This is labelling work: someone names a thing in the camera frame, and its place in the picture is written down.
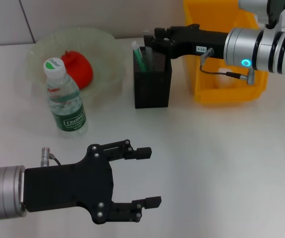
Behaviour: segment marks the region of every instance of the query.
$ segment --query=green label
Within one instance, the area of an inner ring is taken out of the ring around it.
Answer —
[[[70,115],[52,114],[58,128],[63,131],[76,131],[80,129],[86,122],[83,104],[75,113]]]
[[[54,67],[49,62],[46,62],[45,67],[48,69],[54,69]]]

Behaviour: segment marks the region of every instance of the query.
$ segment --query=white table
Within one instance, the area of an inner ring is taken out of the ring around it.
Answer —
[[[0,221],[0,238],[283,238],[285,237],[285,76],[271,75],[252,103],[204,108],[193,102],[183,60],[172,61],[170,106],[135,110],[132,39],[123,91],[86,110],[87,134],[57,136],[38,88],[25,81],[31,45],[0,47],[0,167],[40,165],[48,146],[62,164],[87,146],[130,139],[150,160],[112,162],[115,202],[162,196],[139,223],[93,224],[82,208],[28,213]]]

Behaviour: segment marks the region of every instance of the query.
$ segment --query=mesh pen holder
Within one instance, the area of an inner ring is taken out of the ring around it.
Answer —
[[[140,47],[146,64],[145,47]],[[141,72],[134,55],[135,108],[166,108],[171,84],[171,59],[153,51],[153,70]]]

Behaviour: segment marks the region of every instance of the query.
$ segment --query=pen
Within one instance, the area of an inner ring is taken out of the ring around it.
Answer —
[[[141,69],[141,72],[146,72],[146,66],[143,62],[143,55],[142,55],[142,52],[139,48],[139,45],[137,44],[137,41],[132,42],[132,47],[133,47],[133,51],[135,54],[136,61],[139,65],[139,68]]]

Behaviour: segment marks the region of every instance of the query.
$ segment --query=yellow plastic container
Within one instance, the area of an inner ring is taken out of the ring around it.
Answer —
[[[258,28],[254,15],[238,8],[238,0],[184,0],[187,25],[200,24],[207,31],[230,32],[234,27]],[[240,103],[257,99],[267,86],[268,73],[255,71],[255,84],[232,79],[225,87],[219,76],[200,71],[200,57],[187,56],[194,99],[201,104]],[[233,72],[247,74],[248,69],[229,66],[222,59],[209,58],[203,69],[218,72],[220,68],[230,68]]]

